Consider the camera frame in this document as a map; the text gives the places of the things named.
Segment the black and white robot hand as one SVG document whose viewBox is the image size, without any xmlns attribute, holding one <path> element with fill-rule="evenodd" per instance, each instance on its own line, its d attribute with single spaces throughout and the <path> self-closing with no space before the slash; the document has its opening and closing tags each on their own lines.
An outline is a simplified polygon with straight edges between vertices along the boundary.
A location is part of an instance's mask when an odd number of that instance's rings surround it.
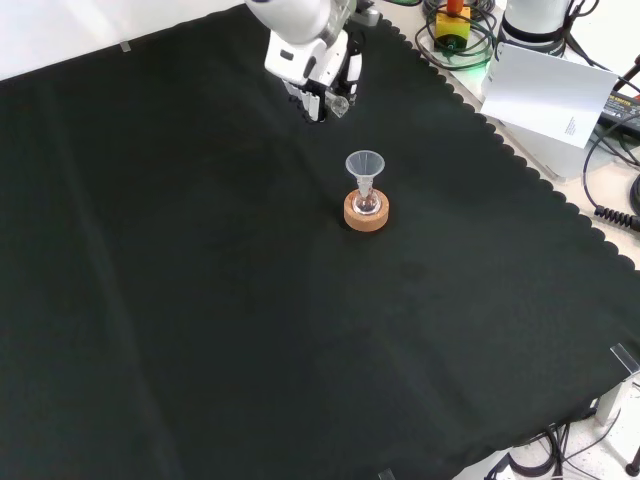
<svg viewBox="0 0 640 480">
<path fill-rule="evenodd" d="M 344 31 L 332 45 L 321 39 L 294 45 L 270 34 L 265 68 L 283 82 L 310 122 L 346 115 L 355 104 L 362 67 L 360 45 Z"/>
</svg>

